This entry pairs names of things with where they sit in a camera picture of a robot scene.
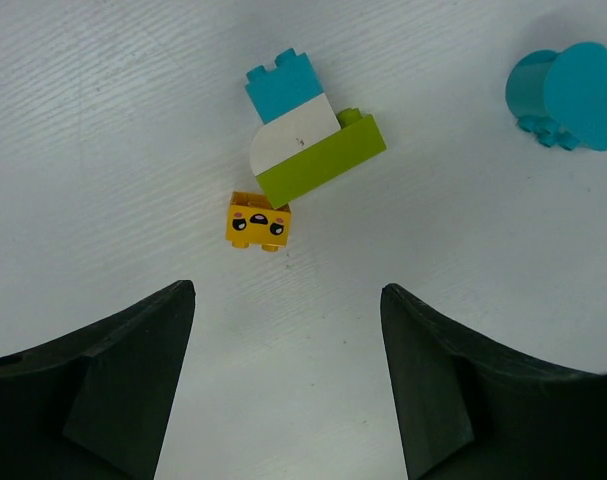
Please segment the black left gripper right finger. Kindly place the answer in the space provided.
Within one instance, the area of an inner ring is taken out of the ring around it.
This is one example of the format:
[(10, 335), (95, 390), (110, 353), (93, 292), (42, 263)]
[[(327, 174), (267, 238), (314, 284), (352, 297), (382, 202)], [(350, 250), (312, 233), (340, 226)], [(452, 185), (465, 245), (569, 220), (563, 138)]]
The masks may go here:
[(607, 374), (519, 352), (383, 288), (382, 334), (411, 479), (607, 479)]

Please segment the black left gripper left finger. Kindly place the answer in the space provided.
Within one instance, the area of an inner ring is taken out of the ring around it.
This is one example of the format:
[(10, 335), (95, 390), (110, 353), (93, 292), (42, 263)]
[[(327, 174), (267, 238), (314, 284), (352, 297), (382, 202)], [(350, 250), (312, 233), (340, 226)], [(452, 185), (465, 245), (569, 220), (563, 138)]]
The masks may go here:
[(194, 319), (177, 281), (0, 357), (0, 479), (152, 479)]

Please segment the turquoise round lego piece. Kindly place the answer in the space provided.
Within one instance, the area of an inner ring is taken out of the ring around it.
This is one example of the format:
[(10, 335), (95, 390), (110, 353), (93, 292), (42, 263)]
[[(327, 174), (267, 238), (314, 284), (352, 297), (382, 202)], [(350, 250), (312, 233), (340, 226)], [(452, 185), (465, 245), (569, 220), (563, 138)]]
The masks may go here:
[(517, 126), (545, 147), (607, 151), (607, 48), (582, 42), (538, 50), (511, 70), (505, 86)]

